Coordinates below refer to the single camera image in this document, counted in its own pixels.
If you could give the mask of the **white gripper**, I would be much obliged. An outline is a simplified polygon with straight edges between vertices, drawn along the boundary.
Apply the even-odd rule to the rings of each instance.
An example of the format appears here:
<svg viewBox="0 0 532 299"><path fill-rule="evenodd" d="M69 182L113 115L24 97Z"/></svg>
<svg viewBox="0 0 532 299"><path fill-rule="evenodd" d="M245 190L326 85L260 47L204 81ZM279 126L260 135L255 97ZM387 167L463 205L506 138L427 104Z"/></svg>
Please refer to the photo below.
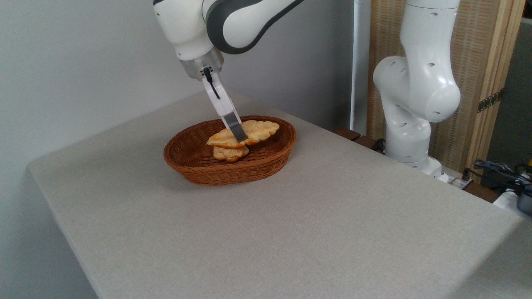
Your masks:
<svg viewBox="0 0 532 299"><path fill-rule="evenodd" d="M228 92L224 88L224 85L222 85L219 74L211 69L203 69L202 73L202 80L208 97L210 98L217 114L221 116L226 128L231 131L237 142L247 140L248 136L242 127L241 119L234 109L233 102L228 95Z"/></svg>

